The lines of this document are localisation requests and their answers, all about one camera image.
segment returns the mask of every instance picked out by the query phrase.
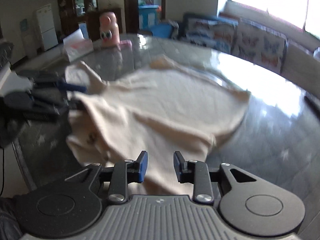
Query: pink cartoon bottle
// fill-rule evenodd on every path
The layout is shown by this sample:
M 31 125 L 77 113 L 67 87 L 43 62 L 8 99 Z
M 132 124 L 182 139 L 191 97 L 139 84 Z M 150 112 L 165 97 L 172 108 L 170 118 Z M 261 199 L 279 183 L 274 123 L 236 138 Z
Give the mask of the pink cartoon bottle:
M 119 27 L 116 15 L 113 12 L 107 12 L 100 16 L 100 37 L 104 48 L 120 44 Z

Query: brown cabinet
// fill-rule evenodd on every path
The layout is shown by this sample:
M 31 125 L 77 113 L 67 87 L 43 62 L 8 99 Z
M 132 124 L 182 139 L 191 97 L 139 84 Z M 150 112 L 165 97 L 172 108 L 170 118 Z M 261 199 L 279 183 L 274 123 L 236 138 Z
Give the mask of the brown cabinet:
M 58 0 L 62 33 L 70 35 L 79 28 L 79 23 L 86 23 L 89 38 L 93 41 L 100 39 L 100 15 L 104 12 L 114 12 L 122 33 L 121 9 L 111 8 L 101 11 L 97 8 L 96 0 Z

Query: doorway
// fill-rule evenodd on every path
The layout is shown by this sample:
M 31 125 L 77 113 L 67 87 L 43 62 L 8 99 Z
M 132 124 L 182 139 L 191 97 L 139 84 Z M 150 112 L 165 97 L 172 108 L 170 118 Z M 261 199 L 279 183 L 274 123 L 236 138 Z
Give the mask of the doorway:
M 165 18 L 165 0 L 124 0 L 127 33 L 137 33 Z

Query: white refrigerator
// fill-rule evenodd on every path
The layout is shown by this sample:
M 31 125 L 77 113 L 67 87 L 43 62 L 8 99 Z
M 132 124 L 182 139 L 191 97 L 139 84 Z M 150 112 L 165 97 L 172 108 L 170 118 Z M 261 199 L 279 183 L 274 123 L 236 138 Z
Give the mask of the white refrigerator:
M 51 4 L 36 10 L 36 21 L 39 38 L 42 42 L 44 51 L 58 45 Z

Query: door frame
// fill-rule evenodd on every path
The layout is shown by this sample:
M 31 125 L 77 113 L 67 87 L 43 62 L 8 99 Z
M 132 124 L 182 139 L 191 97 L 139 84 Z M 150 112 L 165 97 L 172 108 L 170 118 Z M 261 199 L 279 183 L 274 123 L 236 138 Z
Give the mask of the door frame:
M 161 19 L 165 19 L 165 0 L 161 0 Z M 124 0 L 125 28 L 127 33 L 139 30 L 138 0 Z

